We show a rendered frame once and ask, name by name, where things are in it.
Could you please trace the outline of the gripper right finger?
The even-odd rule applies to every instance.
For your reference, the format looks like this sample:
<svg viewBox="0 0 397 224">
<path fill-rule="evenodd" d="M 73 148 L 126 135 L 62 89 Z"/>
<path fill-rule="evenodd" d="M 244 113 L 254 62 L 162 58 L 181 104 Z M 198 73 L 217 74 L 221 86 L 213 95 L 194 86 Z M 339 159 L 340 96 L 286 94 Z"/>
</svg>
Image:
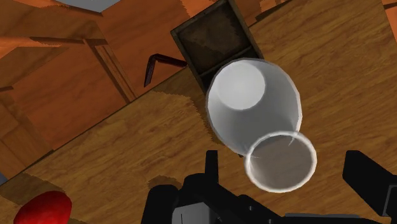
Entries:
<svg viewBox="0 0 397 224">
<path fill-rule="evenodd" d="M 342 177 L 379 216 L 397 218 L 397 175 L 364 153 L 349 150 Z"/>
</svg>

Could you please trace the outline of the white vase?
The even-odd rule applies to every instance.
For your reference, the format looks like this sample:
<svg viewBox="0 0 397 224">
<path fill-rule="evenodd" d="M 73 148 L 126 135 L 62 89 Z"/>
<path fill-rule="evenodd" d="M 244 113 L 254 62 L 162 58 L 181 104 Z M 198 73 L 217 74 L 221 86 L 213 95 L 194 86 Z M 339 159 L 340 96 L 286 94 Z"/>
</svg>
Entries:
<svg viewBox="0 0 397 224">
<path fill-rule="evenodd" d="M 212 130 L 244 157 L 246 174 L 258 188 L 291 192 L 315 173 L 315 148 L 300 133 L 299 91 L 279 66 L 263 59 L 231 61 L 216 73 L 206 110 Z"/>
</svg>

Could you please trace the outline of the wooden table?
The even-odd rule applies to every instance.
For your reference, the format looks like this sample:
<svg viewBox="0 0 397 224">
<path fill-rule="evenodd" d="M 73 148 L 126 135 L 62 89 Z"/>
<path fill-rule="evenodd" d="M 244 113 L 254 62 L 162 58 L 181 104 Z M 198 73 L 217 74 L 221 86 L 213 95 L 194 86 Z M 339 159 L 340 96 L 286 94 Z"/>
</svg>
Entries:
<svg viewBox="0 0 397 224">
<path fill-rule="evenodd" d="M 0 186 L 0 224 L 47 190 L 65 191 L 75 224 L 140 224 L 156 183 L 202 172 L 217 150 L 219 182 L 279 213 L 377 214 L 342 179 L 347 150 L 361 150 L 397 174 L 397 42 L 381 0 L 291 0 L 251 32 L 264 57 L 295 82 L 301 131 L 317 169 L 289 193 L 267 193 L 244 161 L 212 139 L 204 96 L 182 70 Z"/>
</svg>

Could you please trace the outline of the dark brown divided box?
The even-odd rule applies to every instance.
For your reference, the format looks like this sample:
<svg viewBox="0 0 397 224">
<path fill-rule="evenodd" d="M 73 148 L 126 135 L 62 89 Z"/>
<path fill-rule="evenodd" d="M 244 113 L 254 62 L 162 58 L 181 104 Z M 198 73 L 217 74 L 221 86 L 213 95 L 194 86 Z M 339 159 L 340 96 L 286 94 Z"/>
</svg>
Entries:
<svg viewBox="0 0 397 224">
<path fill-rule="evenodd" d="M 234 0 L 216 1 L 171 30 L 171 36 L 204 92 L 222 66 L 263 58 Z"/>
</svg>

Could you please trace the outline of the red round fruit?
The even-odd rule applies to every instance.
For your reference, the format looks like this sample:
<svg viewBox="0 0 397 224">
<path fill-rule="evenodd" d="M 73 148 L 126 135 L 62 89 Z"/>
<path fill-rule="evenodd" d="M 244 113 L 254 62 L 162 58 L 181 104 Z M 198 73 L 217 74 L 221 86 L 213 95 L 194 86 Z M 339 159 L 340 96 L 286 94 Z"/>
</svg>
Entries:
<svg viewBox="0 0 397 224">
<path fill-rule="evenodd" d="M 13 224 L 67 224 L 71 209 L 71 199 L 64 192 L 45 192 L 23 205 Z"/>
</svg>

